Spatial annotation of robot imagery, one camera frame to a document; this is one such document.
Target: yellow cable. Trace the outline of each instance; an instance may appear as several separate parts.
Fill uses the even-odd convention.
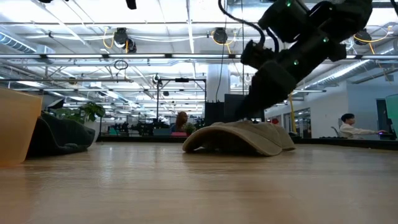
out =
[[[226,47],[228,48],[229,54],[231,54],[231,49],[229,48],[229,44]]]
[[[106,44],[106,42],[105,42],[105,36],[106,36],[106,31],[107,31],[107,30],[108,30],[108,28],[105,27],[104,38],[103,38],[102,40],[103,40],[104,46],[105,46],[107,49],[111,49],[111,48],[113,47],[113,42],[114,42],[114,32],[113,32],[113,34],[112,34],[112,44],[111,44],[111,46],[108,46],[108,45]]]
[[[373,50],[373,47],[372,47],[372,43],[369,43],[369,47],[371,48],[372,53],[375,54],[374,50]]]
[[[211,38],[213,39],[213,41],[214,41],[214,43],[216,43],[216,44],[218,44],[218,45],[226,45],[226,46],[228,46],[229,44],[232,44],[234,41],[233,40],[231,40],[229,43],[225,43],[225,44],[219,44],[219,43],[217,43],[217,41],[214,39],[214,31],[213,32],[211,32]]]
[[[294,133],[297,133],[296,122],[294,119],[294,107],[293,107],[292,93],[289,95],[289,101],[290,101],[290,119],[292,120],[292,131]]]
[[[363,39],[357,38],[355,35],[354,35],[354,38],[359,40],[359,41],[365,42],[365,43],[375,43],[377,41],[384,40],[387,36],[388,36],[388,32],[386,33],[386,35],[384,37],[382,37],[380,39],[377,39],[377,40],[363,40]]]
[[[371,43],[369,43],[369,47],[371,48],[372,53],[375,54],[375,53],[374,53],[374,49],[373,49]],[[385,76],[386,80],[390,83],[390,85],[392,85],[392,83],[391,83],[390,79],[388,78],[388,76],[387,76],[387,74],[386,74],[386,71],[384,71],[384,69],[383,69],[383,73],[384,73],[384,76]]]

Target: beige cap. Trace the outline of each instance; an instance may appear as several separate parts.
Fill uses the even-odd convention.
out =
[[[182,149],[192,152],[200,147],[233,151],[250,147],[265,156],[276,156],[282,150],[295,149],[292,139],[282,127],[271,123],[253,124],[251,121],[214,123],[201,128],[189,136]]]

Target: table surface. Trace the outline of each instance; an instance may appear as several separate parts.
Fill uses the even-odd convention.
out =
[[[275,157],[97,144],[0,168],[0,223],[397,223],[398,152],[298,145]]]

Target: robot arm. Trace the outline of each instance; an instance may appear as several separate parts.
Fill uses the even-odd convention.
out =
[[[372,9],[371,0],[323,1],[311,10],[301,0],[276,1],[259,20],[259,27],[271,29],[283,42],[295,43],[280,52],[264,49],[262,43],[252,40],[247,44],[241,63],[258,71],[236,119],[285,100],[325,59],[346,58],[345,45],[340,43],[365,27]]]

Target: green plant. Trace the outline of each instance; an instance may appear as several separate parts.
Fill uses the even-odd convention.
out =
[[[69,109],[69,108],[60,108],[56,110],[52,110],[54,113],[55,117],[59,119],[71,119],[74,121],[77,121],[81,124],[84,124],[85,121],[83,117],[81,116],[81,110],[80,109]]]
[[[97,115],[100,118],[103,118],[103,116],[105,115],[105,109],[94,102],[88,102],[82,107],[80,107],[80,109],[84,112],[83,115],[84,122],[95,121],[96,119],[95,115]]]
[[[193,125],[192,123],[187,123],[187,124],[185,124],[185,126],[184,126],[184,130],[185,130],[185,132],[186,132],[188,135],[190,135],[190,134],[192,134],[193,132],[195,132],[197,129],[195,128],[195,125]]]
[[[86,121],[95,121],[95,115],[102,118],[105,115],[105,109],[94,102],[88,102],[78,109],[60,108],[53,110],[53,113],[57,118],[71,119],[84,124]]]

